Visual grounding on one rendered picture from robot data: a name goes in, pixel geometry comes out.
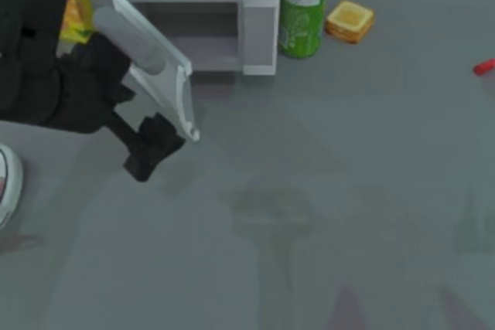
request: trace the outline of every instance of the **green cylindrical container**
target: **green cylindrical container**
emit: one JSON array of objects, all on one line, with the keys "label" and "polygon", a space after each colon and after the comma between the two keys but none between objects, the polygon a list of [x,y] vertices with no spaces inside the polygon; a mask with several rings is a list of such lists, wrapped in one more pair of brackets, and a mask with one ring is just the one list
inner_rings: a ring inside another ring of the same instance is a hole
[{"label": "green cylindrical container", "polygon": [[278,44],[286,56],[306,58],[316,53],[325,9],[326,0],[282,0]]}]

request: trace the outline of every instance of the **red cap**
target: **red cap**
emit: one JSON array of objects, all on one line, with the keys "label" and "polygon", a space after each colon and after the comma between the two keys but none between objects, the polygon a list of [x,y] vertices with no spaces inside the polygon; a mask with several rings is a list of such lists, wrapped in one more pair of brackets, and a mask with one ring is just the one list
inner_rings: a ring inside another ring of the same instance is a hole
[{"label": "red cap", "polygon": [[474,73],[478,76],[484,75],[488,71],[491,71],[495,68],[495,59],[487,60],[479,65],[476,65],[473,69]]}]

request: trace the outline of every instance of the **red marker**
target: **red marker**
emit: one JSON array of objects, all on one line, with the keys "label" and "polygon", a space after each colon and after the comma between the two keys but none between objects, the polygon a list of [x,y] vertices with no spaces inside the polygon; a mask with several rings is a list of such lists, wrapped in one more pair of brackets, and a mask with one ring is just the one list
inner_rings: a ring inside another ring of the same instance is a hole
[{"label": "red marker", "polygon": [[474,73],[478,76],[484,75],[488,71],[495,69],[495,59],[487,60],[479,65],[474,66]]}]

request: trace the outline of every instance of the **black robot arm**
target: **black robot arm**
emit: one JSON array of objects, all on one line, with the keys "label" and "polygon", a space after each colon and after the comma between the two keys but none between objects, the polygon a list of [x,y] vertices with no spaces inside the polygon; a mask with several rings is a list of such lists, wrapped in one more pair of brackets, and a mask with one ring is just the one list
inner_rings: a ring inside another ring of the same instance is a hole
[{"label": "black robot arm", "polygon": [[117,105],[134,98],[122,85],[131,59],[96,32],[56,57],[67,0],[0,0],[0,121],[93,134],[109,128],[128,148],[125,168],[140,182],[185,141],[162,115],[135,132]]}]

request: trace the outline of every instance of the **white round object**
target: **white round object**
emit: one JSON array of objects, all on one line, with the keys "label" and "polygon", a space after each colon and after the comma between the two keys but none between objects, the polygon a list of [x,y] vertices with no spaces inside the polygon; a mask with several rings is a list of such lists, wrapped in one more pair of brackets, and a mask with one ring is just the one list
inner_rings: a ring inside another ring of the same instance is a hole
[{"label": "white round object", "polygon": [[17,209],[23,182],[22,163],[15,152],[0,145],[0,229]]}]

